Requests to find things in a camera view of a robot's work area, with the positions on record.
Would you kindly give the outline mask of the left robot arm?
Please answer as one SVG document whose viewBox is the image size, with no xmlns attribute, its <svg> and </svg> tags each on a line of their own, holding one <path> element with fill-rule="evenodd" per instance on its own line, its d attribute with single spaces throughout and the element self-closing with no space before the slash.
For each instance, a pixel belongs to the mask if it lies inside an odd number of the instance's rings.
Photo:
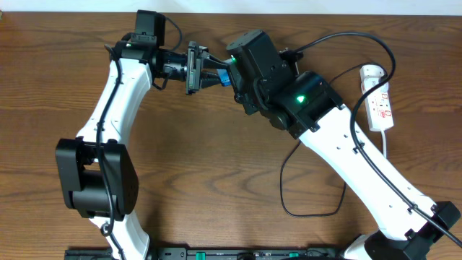
<svg viewBox="0 0 462 260">
<path fill-rule="evenodd" d="M 135 205 L 139 179 L 128 154 L 131 128 L 144 96 L 156 79 L 179 81 L 191 95 L 222 83 L 227 62 L 190 42 L 185 53 L 165 48 L 169 18 L 136 13 L 133 32 L 108 46 L 110 71 L 87 123 L 73 139 L 59 140 L 56 163 L 64 203 L 98 227 L 107 249 L 69 249 L 66 259 L 156 259 Z"/>
</svg>

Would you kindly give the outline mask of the blue-screen Galaxy smartphone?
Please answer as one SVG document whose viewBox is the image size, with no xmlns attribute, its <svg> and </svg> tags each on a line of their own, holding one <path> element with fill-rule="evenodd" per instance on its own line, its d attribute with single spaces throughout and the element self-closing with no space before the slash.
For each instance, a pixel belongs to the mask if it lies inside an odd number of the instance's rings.
<svg viewBox="0 0 462 260">
<path fill-rule="evenodd" d="M 219 76 L 219 80 L 223 87 L 227 87 L 231 85 L 230 76 L 226 69 L 218 69 L 217 74 Z"/>
</svg>

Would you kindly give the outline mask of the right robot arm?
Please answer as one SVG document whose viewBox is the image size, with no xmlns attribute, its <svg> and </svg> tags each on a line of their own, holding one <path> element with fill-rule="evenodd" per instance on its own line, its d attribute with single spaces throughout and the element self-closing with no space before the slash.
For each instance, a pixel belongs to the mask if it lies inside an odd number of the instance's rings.
<svg viewBox="0 0 462 260">
<path fill-rule="evenodd" d="M 339 252 L 340 259 L 424 259 L 461 213 L 409 183 L 358 127 L 356 108 L 314 71 L 298 72 L 302 49 L 278 51 L 262 30 L 227 46 L 235 100 L 260 113 L 324 159 L 361 199 L 378 225 Z"/>
</svg>

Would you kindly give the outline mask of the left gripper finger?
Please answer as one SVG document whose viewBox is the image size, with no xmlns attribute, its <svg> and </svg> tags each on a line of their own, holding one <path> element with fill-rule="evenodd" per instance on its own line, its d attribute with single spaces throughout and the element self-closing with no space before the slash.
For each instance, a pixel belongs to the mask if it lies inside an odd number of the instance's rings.
<svg viewBox="0 0 462 260">
<path fill-rule="evenodd" d="M 203 53 L 201 55 L 201 60 L 203 69 L 227 69 L 229 66 L 224 61 L 221 61 L 213 55 L 207 53 Z"/>
<path fill-rule="evenodd" d="M 200 88 L 204 89 L 214 85 L 220 85 L 221 79 L 217 73 L 203 71 L 200 76 Z"/>
</svg>

